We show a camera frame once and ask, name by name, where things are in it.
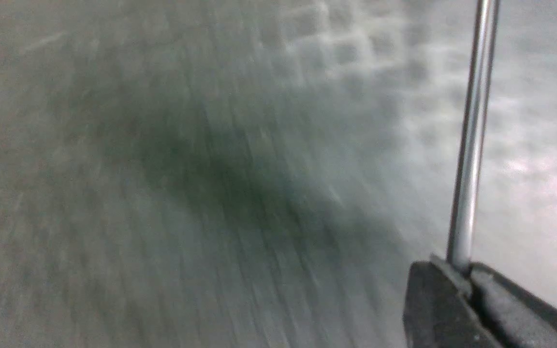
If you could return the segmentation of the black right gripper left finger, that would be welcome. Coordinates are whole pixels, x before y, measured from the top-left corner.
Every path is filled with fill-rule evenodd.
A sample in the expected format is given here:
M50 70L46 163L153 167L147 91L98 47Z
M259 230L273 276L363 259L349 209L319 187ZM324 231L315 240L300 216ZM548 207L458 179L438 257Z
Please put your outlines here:
M409 348L499 348L469 299L473 287L445 260L431 255L410 265L404 304Z

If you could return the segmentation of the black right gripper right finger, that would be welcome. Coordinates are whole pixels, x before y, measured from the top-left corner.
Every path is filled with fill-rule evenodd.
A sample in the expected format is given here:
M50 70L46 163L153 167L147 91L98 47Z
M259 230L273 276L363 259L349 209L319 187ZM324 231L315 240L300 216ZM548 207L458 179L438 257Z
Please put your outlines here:
M505 348L557 348L557 308L483 263L470 280L473 306Z

